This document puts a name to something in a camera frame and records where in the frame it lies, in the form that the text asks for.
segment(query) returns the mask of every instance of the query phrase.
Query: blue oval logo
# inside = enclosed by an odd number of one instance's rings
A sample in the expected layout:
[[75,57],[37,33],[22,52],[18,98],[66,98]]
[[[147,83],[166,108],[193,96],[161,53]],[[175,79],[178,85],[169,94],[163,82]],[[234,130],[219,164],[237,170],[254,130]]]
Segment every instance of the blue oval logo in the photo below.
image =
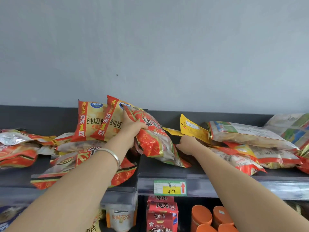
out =
[[131,105],[129,104],[126,104],[126,103],[119,103],[119,106],[121,107],[121,109],[123,109],[123,106],[127,106],[127,107],[130,107]]
[[103,106],[103,103],[90,103],[93,108],[100,108]]

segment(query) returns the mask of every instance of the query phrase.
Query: person's left arm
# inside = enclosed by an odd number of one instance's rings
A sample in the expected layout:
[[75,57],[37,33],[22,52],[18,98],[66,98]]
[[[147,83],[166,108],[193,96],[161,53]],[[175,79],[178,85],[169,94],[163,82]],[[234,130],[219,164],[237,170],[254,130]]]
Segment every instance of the person's left arm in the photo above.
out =
[[[124,119],[121,131],[104,146],[114,152],[120,162],[132,147],[134,136],[141,128],[147,128],[144,123],[133,123],[125,112]],[[6,232],[85,232],[96,217],[116,171],[116,159],[106,151],[97,151],[36,199]]]

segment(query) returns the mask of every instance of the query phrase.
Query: person's right arm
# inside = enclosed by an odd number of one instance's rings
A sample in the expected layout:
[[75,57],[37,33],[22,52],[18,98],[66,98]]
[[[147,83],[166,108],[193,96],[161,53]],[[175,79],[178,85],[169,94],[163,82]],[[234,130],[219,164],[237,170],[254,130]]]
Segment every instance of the person's right arm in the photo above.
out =
[[240,232],[309,230],[303,216],[194,137],[183,136],[177,148],[197,159]]

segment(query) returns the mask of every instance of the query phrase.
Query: red arrow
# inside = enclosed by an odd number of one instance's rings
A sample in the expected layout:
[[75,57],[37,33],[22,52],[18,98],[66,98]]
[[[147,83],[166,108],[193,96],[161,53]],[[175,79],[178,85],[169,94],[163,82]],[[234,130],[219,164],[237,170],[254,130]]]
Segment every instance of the red arrow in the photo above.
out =
[[184,183],[182,183],[180,187],[181,187],[182,193],[184,193],[184,188],[186,187]]

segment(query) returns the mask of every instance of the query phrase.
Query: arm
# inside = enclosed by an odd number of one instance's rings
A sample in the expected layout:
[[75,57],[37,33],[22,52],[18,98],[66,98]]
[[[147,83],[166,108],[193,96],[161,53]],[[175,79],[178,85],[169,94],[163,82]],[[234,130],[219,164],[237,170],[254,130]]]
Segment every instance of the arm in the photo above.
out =
[[[126,113],[124,116],[121,131],[104,146],[114,152],[120,162],[133,146],[134,136],[141,128],[147,128],[144,123],[133,123]],[[108,152],[97,151],[36,199],[6,231],[85,232],[96,217],[116,171],[115,158]]]
[[194,137],[183,136],[177,147],[200,163],[240,232],[308,230],[309,221]]

